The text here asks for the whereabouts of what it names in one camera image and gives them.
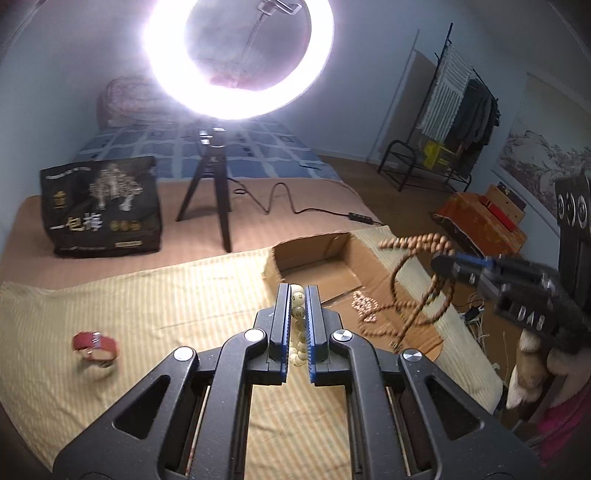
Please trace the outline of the right hand in fuzzy glove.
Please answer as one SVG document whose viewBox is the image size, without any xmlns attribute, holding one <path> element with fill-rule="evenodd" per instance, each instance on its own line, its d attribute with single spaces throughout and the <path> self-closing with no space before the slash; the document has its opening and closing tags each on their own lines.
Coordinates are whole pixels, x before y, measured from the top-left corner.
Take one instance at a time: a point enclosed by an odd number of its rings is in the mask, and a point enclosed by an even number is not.
<svg viewBox="0 0 591 480">
<path fill-rule="evenodd" d="M 516 350 L 516 365 L 511 373 L 506 400 L 507 409 L 534 403 L 542 396 L 543 384 L 550 377 L 564 377 L 564 383 L 551 397 L 557 407 L 577 395 L 590 381 L 590 349 L 569 354 L 557 348 L 543 352 L 542 340 L 523 330 Z"/>
</svg>

